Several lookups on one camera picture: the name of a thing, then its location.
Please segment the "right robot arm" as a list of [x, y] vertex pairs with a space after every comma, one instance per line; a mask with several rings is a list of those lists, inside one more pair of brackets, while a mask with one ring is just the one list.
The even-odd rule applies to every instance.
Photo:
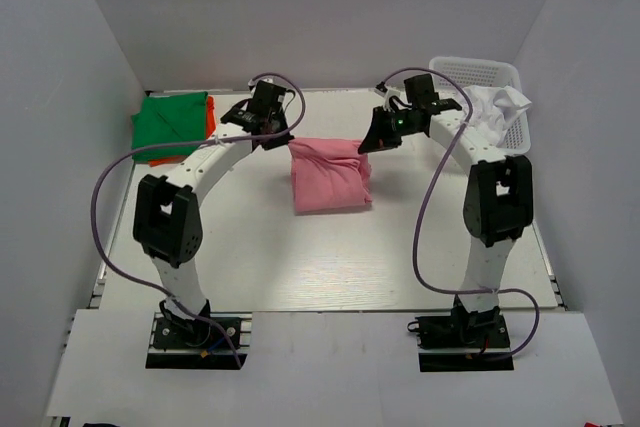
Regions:
[[383, 97], [358, 151], [372, 154], [401, 146], [406, 136], [425, 134], [444, 147], [444, 161], [454, 160], [467, 176], [462, 207], [471, 237], [462, 285], [452, 291], [463, 313], [451, 321], [453, 337], [472, 346], [484, 338], [499, 306], [501, 280], [513, 246], [533, 221], [532, 166], [524, 155], [507, 156], [471, 124], [473, 104], [465, 91], [443, 99], [433, 79], [420, 69], [398, 92], [384, 82], [375, 91]]

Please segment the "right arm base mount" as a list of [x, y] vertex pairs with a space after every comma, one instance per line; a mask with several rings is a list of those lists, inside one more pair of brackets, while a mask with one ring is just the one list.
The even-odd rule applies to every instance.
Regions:
[[513, 371], [514, 361], [508, 328], [503, 315], [491, 327], [482, 327], [463, 340], [451, 318], [419, 316], [407, 324], [416, 336], [421, 373], [463, 373]]

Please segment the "pink t shirt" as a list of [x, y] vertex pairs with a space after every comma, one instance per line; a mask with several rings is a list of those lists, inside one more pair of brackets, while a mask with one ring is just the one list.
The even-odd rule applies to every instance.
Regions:
[[289, 142], [291, 184], [297, 214], [366, 208], [371, 165], [349, 139], [296, 138]]

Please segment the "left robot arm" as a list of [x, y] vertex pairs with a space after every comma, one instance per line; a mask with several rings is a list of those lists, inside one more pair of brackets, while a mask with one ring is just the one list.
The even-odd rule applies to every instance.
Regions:
[[160, 304], [162, 314], [178, 322], [177, 334], [191, 346], [205, 343], [212, 325], [195, 267], [203, 241], [200, 206], [215, 184], [256, 148], [270, 150], [293, 139], [283, 107], [289, 90], [259, 80], [251, 92], [221, 117], [210, 136], [212, 145], [197, 148], [167, 174], [147, 175], [138, 184], [133, 237], [168, 291]]

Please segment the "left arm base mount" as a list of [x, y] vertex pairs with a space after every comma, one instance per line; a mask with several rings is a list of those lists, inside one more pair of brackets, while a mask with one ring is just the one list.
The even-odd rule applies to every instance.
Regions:
[[182, 319], [160, 303], [154, 314], [145, 368], [150, 370], [240, 370], [250, 349], [252, 315], [208, 313], [224, 331], [197, 319]]

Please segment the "white t shirt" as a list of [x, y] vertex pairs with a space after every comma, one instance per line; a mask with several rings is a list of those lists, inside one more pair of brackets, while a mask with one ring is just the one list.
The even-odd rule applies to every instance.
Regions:
[[529, 98], [511, 86], [472, 85], [463, 91], [473, 106], [470, 125], [499, 147], [506, 146], [509, 129], [532, 106]]

